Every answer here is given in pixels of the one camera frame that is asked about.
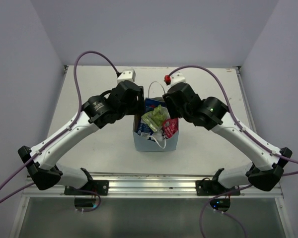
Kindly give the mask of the green small snack packet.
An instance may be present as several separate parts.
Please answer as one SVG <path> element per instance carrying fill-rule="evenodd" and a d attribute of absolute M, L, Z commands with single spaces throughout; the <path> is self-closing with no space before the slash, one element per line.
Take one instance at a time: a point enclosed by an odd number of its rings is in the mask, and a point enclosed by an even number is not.
<path fill-rule="evenodd" d="M 162 105 L 158 105 L 152 111 L 149 111 L 141 116 L 153 132 L 157 132 L 162 128 L 163 122 L 168 119 L 168 110 Z"/>

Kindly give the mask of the red small snack packet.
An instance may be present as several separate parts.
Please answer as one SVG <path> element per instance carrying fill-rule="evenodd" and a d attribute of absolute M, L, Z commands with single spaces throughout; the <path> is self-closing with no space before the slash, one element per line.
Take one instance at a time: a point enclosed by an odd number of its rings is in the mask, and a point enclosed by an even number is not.
<path fill-rule="evenodd" d="M 162 124 L 163 135 L 170 139 L 178 131 L 178 119 L 166 119 Z"/>

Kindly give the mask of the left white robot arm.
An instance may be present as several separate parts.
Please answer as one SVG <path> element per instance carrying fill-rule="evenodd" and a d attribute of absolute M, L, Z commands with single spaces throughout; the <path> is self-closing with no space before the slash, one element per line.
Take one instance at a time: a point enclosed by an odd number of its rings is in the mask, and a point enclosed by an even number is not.
<path fill-rule="evenodd" d="M 145 110 L 144 88 L 131 81 L 90 97 L 82 104 L 78 115 L 45 141 L 33 146 L 22 146 L 18 154 L 39 190 L 55 185 L 70 186 L 81 194 L 96 190 L 90 173 L 59 164 L 59 159 L 89 135 L 113 124 L 124 116 L 137 115 Z"/>

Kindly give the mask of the purple Fox's candy bag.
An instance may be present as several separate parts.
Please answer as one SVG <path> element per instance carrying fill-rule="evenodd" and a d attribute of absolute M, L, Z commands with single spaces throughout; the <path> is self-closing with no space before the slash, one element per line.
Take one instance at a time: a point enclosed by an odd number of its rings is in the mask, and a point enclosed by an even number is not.
<path fill-rule="evenodd" d="M 163 143 L 166 140 L 164 132 L 161 130 L 154 132 L 151 136 L 153 137 L 153 140 L 156 140 L 159 143 Z"/>

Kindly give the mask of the blue white snack bag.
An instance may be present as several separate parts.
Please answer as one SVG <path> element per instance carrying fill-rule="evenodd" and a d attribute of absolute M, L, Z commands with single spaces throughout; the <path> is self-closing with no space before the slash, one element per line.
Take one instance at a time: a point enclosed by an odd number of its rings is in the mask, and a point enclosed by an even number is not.
<path fill-rule="evenodd" d="M 166 104 L 162 98 L 146 98 L 145 112 L 140 116 L 135 133 L 151 141 L 162 142 L 162 124 L 168 119 Z"/>

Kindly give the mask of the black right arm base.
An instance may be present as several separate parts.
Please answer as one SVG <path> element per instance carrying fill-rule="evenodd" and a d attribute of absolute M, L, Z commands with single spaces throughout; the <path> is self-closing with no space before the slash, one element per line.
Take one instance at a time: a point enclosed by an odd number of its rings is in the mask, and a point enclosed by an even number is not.
<path fill-rule="evenodd" d="M 217 181 L 209 178 L 195 181 L 196 194 L 198 196 L 216 196 L 228 192 L 228 195 L 239 196 L 240 191 L 236 191 L 234 187 L 225 188 Z"/>

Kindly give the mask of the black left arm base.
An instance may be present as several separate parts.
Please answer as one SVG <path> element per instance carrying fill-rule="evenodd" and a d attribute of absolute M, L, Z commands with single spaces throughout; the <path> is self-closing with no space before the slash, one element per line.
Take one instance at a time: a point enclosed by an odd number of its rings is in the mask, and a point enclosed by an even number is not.
<path fill-rule="evenodd" d="M 107 195 L 109 189 L 108 180 L 75 180 L 72 179 L 66 184 L 65 195 Z"/>

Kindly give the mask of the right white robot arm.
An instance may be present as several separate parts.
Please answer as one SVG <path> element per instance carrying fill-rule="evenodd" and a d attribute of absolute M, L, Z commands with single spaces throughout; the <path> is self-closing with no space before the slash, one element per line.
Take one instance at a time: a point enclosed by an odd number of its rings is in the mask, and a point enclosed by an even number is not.
<path fill-rule="evenodd" d="M 216 97 L 201 99 L 187 83 L 172 86 L 163 100 L 171 118 L 183 118 L 194 126 L 221 136 L 246 155 L 251 163 L 234 169 L 218 169 L 211 180 L 200 183 L 208 194 L 221 195 L 236 186 L 251 184 L 270 191 L 280 181 L 292 151 L 269 144 L 240 121 L 234 121 L 228 106 Z"/>

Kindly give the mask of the light blue paper bag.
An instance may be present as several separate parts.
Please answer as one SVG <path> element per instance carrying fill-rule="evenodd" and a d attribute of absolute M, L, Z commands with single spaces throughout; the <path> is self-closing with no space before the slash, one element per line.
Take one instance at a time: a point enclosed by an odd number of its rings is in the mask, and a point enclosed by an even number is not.
<path fill-rule="evenodd" d="M 146 98 L 155 98 L 150 96 L 150 88 L 148 89 L 148 94 Z M 163 143 L 159 143 L 156 140 L 155 141 L 147 140 L 146 138 L 141 137 L 135 133 L 135 129 L 138 125 L 140 116 L 142 114 L 134 116 L 134 121 L 133 121 L 133 137 L 134 137 L 134 144 L 135 144 L 136 150 L 140 152 L 167 152 L 167 151 L 176 150 L 178 137 L 179 137 L 179 122 L 178 122 L 178 131 L 170 139 L 166 139 Z"/>

